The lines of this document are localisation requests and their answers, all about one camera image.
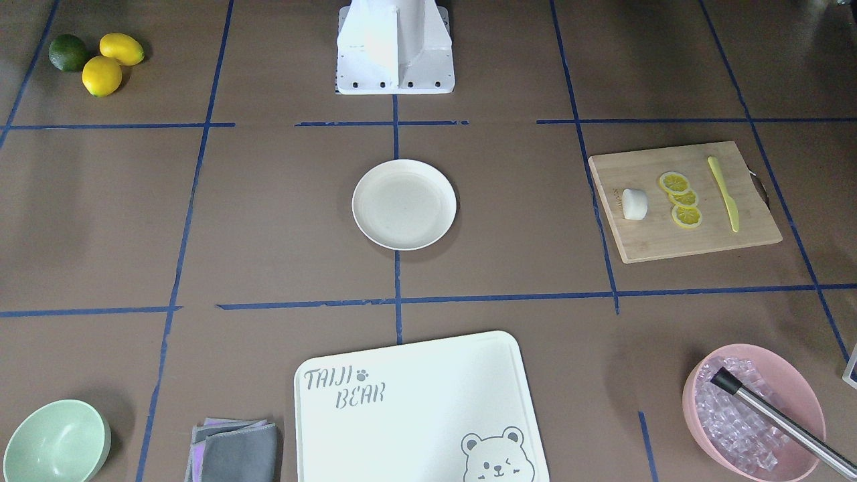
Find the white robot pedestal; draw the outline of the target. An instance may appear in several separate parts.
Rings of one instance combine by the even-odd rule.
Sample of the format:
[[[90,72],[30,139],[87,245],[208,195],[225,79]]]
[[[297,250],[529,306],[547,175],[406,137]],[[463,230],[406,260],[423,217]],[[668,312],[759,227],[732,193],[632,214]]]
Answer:
[[[338,94],[454,91],[450,16],[435,1],[352,1],[339,10],[336,44]]]

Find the yellow lemon near lime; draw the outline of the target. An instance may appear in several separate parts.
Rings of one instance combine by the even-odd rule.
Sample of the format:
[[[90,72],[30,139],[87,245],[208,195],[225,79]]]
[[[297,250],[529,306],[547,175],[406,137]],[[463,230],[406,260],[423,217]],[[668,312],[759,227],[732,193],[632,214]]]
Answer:
[[[92,96],[102,98],[113,94],[121,85],[123,71],[116,59],[93,57],[82,70],[82,84]]]

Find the cream bear tray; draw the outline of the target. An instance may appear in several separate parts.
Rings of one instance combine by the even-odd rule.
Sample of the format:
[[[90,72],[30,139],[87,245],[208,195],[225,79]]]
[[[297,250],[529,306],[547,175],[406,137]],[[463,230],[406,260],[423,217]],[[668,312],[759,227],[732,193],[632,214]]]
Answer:
[[[300,481],[548,481],[504,331],[315,357],[294,376]]]

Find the pink bowl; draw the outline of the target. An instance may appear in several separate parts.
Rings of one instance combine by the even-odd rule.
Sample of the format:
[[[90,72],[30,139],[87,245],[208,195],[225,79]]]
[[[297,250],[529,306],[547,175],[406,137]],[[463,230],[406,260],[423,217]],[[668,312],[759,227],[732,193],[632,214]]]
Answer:
[[[738,474],[745,481],[802,481],[806,479],[816,469],[820,461],[792,439],[781,449],[779,453],[781,461],[777,467],[769,474],[763,474],[760,477],[743,473],[731,465],[707,439],[694,408],[694,378],[704,362],[717,356],[734,356],[740,359],[753,360],[762,377],[768,382],[772,390],[781,397],[781,408],[777,409],[780,409],[784,415],[792,418],[806,430],[814,433],[815,436],[822,440],[826,439],[826,421],[822,408],[804,376],[799,374],[792,364],[773,351],[756,345],[738,343],[717,348],[703,357],[686,378],[682,392],[682,409],[688,429],[699,448],[711,460],[716,461],[732,473]]]

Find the wooden cutting board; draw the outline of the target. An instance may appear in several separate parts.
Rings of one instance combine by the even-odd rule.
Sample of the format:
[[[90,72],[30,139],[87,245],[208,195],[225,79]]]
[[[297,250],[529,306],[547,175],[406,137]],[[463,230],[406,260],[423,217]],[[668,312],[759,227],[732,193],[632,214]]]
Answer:
[[[783,240],[734,141],[589,159],[623,262]]]

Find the green bowl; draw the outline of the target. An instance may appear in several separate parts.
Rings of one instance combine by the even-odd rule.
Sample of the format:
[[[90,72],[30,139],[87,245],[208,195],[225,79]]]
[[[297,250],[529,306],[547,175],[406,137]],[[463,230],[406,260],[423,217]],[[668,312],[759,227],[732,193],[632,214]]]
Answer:
[[[3,455],[6,481],[90,481],[111,446],[106,418],[89,403],[66,399],[30,414]]]

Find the yellow plastic knife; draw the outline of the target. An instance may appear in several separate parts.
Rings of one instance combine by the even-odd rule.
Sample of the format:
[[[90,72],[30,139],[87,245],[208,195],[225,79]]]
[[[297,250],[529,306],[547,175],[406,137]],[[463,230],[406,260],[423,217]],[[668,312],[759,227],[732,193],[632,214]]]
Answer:
[[[740,212],[738,211],[736,201],[728,191],[728,186],[726,186],[726,178],[723,174],[722,168],[720,167],[719,159],[715,156],[707,156],[706,160],[711,170],[711,174],[713,174],[715,178],[720,196],[722,196],[730,228],[734,233],[740,232]]]

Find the grey folded cloth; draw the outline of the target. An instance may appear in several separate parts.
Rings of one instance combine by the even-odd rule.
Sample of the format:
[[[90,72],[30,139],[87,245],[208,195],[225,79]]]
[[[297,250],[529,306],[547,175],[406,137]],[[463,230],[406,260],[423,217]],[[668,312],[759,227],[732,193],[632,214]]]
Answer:
[[[267,419],[206,418],[191,431],[186,481],[272,481],[278,427]]]

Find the clear ice cubes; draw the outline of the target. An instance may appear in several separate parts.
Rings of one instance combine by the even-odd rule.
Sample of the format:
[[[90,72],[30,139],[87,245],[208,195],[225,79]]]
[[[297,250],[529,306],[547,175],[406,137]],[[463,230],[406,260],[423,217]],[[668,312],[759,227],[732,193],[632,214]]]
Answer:
[[[776,408],[783,406],[751,359],[713,357],[703,363],[694,378],[694,408],[707,439],[731,465],[743,473],[760,477],[781,461],[781,449],[791,441],[752,408],[737,400],[710,379],[725,367],[748,390]]]

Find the white steamed bun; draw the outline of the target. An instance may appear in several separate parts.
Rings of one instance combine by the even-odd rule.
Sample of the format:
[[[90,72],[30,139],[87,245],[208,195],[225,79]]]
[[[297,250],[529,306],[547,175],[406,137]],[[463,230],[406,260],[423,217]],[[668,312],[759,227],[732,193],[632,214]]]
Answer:
[[[642,189],[624,189],[621,193],[623,217],[631,222],[640,222],[648,213],[648,196]]]

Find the yellow lemon far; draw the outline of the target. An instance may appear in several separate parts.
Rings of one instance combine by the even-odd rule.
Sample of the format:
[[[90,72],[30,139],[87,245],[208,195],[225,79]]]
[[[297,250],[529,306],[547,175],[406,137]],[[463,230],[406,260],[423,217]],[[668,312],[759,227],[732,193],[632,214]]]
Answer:
[[[146,52],[139,41],[124,33],[108,33],[99,40],[99,52],[103,57],[112,58],[120,65],[133,66],[146,58]]]

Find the lemon slice middle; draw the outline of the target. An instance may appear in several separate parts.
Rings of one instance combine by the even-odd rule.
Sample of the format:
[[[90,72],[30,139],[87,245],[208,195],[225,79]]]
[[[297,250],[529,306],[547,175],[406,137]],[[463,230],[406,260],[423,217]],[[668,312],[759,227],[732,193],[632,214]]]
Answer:
[[[670,193],[668,194],[668,200],[680,208],[698,207],[698,195],[694,189],[688,189],[682,193]]]

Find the cream round plate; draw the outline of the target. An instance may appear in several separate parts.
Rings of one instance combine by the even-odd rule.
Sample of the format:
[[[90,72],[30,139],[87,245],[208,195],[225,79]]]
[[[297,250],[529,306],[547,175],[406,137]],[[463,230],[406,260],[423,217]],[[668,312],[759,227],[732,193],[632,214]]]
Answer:
[[[447,234],[458,214],[458,198],[437,168],[414,159],[394,159],[361,177],[351,207],[360,231],[377,245],[419,250]]]

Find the lemon slice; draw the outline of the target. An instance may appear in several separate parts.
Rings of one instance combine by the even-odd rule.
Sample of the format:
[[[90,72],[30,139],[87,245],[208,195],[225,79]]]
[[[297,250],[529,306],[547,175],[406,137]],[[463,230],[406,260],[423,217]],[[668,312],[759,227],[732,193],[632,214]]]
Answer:
[[[673,206],[671,216],[673,222],[683,229],[698,228],[703,222],[702,213],[696,207]]]
[[[668,194],[668,200],[680,208],[698,207],[698,195],[694,189],[688,189],[682,193],[670,193]]]
[[[677,171],[668,171],[658,178],[659,186],[668,195],[683,195],[691,188],[689,179]]]

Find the white cup rack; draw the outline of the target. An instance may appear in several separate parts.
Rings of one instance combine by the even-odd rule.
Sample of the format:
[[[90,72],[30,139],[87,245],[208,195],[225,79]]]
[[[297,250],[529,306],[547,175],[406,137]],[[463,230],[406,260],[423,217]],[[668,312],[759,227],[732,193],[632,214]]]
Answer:
[[[848,356],[848,360],[846,366],[844,368],[844,372],[842,372],[841,379],[845,382],[845,384],[850,387],[857,389],[857,380],[856,380],[856,361],[857,361],[857,345],[854,345],[853,350]]]

